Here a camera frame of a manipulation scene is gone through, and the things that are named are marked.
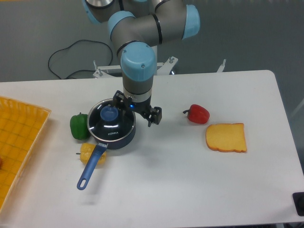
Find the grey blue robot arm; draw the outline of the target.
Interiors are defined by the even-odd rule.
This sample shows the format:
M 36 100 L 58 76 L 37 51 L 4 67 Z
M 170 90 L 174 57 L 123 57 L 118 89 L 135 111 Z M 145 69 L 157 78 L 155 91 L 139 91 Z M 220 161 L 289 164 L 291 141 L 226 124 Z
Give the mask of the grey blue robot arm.
M 120 61 L 123 91 L 113 96 L 120 109 L 139 113 L 148 124 L 159 124 L 160 107 L 151 106 L 157 57 L 153 47 L 195 36 L 200 15 L 181 0 L 84 0 L 93 23 L 107 22 L 109 38 Z

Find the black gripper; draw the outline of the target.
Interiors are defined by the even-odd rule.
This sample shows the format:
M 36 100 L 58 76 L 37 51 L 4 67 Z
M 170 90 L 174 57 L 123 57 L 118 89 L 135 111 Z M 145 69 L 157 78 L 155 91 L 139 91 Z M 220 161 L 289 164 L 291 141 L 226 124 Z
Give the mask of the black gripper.
M 148 127 L 151 127 L 152 124 L 158 125 L 162 119 L 162 109 L 151 107 L 151 96 L 151 91 L 136 95 L 128 91 L 124 94 L 117 90 L 113 96 L 113 104 L 117 109 L 140 114 L 148 121 Z

